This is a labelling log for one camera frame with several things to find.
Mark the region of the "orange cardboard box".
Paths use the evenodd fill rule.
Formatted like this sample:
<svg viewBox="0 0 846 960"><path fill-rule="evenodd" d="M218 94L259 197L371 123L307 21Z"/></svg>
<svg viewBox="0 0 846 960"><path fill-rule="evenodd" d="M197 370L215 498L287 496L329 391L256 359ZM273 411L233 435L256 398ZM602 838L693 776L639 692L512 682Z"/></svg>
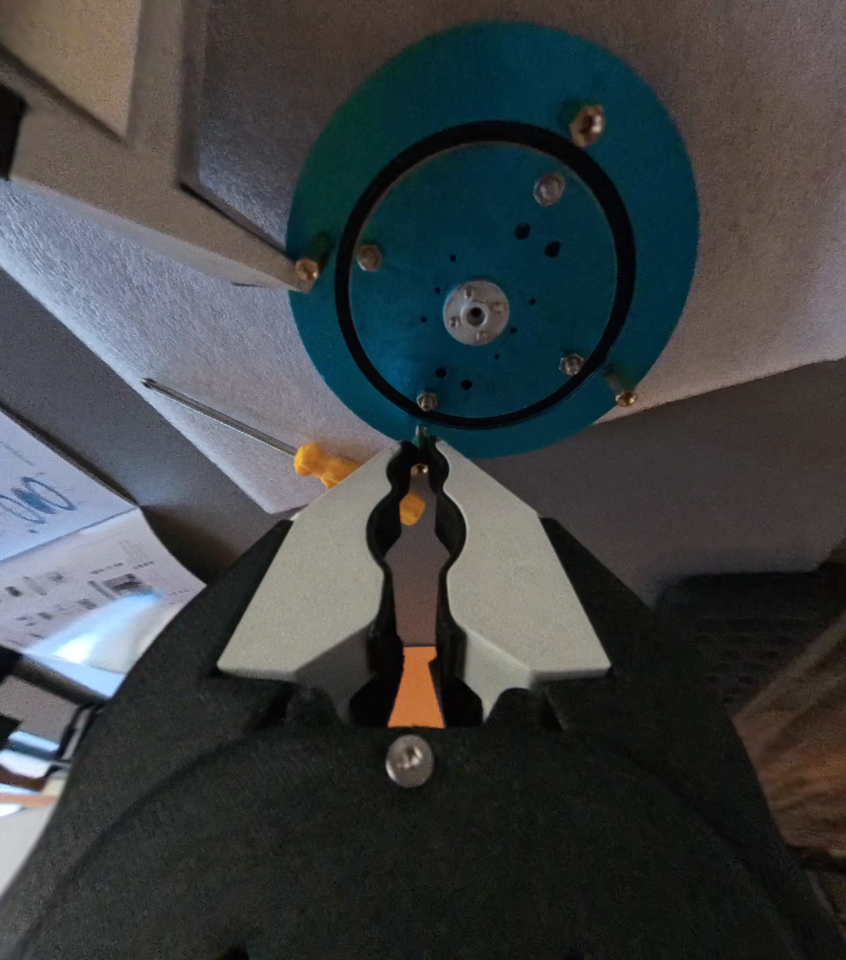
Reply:
<svg viewBox="0 0 846 960"><path fill-rule="evenodd" d="M436 654L433 645L405 647L403 675L388 721L391 728L444 727L430 670Z"/></svg>

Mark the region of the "yellow handled screwdriver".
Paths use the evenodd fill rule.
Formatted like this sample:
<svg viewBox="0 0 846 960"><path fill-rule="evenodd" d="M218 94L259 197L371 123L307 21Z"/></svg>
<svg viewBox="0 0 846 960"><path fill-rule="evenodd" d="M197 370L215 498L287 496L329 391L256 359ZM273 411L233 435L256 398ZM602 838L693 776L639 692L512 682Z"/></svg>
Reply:
<svg viewBox="0 0 846 960"><path fill-rule="evenodd" d="M243 420L218 411L212 406L200 402L178 390L165 386L152 378L142 378L141 386L171 402L187 408L191 412L200 414L202 417L225 426L242 436L248 437L270 449L277 450L289 456L294 462L296 474L315 477L327 489L336 487L359 469L359 463L352 459L328 452L316 441L295 447L286 441L265 433L258 427L251 426Z"/></svg>

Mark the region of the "blue round metal turntable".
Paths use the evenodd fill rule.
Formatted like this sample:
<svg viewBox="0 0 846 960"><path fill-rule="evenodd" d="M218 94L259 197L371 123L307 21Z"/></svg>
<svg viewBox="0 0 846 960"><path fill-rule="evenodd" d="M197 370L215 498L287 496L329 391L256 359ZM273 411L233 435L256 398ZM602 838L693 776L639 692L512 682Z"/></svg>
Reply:
<svg viewBox="0 0 846 960"><path fill-rule="evenodd" d="M588 150L568 125L606 111ZM289 296L320 377L393 440L472 458L539 450L635 389L693 281L699 207L673 120L623 60L563 30L482 22L406 47L333 114L286 240L333 237Z"/></svg>

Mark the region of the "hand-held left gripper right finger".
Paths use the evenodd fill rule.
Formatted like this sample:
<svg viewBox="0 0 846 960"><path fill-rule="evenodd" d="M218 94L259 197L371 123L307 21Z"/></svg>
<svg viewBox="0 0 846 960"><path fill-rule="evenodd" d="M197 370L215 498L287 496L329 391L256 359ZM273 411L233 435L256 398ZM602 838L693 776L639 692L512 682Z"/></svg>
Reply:
<svg viewBox="0 0 846 960"><path fill-rule="evenodd" d="M509 690L602 678L611 663L541 517L447 442L430 442L439 574L435 684L449 727Z"/></svg>

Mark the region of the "black perforated panel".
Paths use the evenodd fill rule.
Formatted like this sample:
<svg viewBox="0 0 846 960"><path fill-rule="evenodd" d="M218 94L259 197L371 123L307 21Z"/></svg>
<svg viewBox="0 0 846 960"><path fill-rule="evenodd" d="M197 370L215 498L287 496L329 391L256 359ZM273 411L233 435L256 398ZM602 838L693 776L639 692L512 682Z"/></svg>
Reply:
<svg viewBox="0 0 846 960"><path fill-rule="evenodd" d="M846 568L697 575L667 587L656 609L713 679L757 684L846 611Z"/></svg>

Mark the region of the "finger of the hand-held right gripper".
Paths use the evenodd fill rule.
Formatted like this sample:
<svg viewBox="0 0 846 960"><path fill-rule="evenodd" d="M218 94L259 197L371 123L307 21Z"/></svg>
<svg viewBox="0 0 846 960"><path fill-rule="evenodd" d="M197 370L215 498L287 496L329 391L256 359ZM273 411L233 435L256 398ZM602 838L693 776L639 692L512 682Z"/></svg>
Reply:
<svg viewBox="0 0 846 960"><path fill-rule="evenodd" d="M285 248L292 175L273 127L267 2L186 2L183 186L225 219Z"/></svg>
<svg viewBox="0 0 846 960"><path fill-rule="evenodd" d="M0 2L0 82L26 102L0 181L237 285L307 291L183 186L185 4Z"/></svg>

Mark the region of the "dark grey desk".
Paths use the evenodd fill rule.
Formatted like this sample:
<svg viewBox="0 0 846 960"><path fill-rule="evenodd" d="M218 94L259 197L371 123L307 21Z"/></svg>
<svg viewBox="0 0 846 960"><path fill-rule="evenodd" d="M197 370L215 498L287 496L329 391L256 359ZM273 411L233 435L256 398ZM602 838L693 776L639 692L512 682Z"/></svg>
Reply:
<svg viewBox="0 0 846 960"><path fill-rule="evenodd" d="M141 505L204 582L277 519L1 268L0 404ZM481 466L648 601L698 573L810 570L846 533L846 359Z"/></svg>

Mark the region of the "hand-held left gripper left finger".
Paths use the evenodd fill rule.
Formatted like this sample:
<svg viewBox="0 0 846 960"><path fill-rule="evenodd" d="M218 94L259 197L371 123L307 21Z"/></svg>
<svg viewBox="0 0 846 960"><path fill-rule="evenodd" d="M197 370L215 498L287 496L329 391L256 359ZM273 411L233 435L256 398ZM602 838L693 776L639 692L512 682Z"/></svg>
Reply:
<svg viewBox="0 0 846 960"><path fill-rule="evenodd" d="M387 726L403 678L386 561L402 498L397 443L298 513L218 669L320 691L343 721Z"/></svg>

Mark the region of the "white foam sheet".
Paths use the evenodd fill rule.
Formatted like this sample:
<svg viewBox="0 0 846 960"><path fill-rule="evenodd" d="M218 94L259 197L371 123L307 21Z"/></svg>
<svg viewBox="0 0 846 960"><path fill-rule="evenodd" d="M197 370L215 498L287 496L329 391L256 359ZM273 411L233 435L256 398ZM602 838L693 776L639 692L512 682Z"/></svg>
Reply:
<svg viewBox="0 0 846 960"><path fill-rule="evenodd" d="M846 2L267 3L292 189L345 95L407 44L474 20L593 40L673 110L700 201L693 288L635 407L596 426L846 359ZM316 483L141 378L291 443L354 459L385 443L322 382L281 289L233 284L3 180L0 267L270 514Z"/></svg>

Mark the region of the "printed instruction manual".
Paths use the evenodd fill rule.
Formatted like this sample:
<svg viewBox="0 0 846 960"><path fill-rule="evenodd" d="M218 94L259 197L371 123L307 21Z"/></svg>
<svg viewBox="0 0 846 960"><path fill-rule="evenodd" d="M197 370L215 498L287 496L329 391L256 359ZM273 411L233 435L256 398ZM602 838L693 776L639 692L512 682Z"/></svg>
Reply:
<svg viewBox="0 0 846 960"><path fill-rule="evenodd" d="M124 673L204 584L140 507L0 408L0 644Z"/></svg>

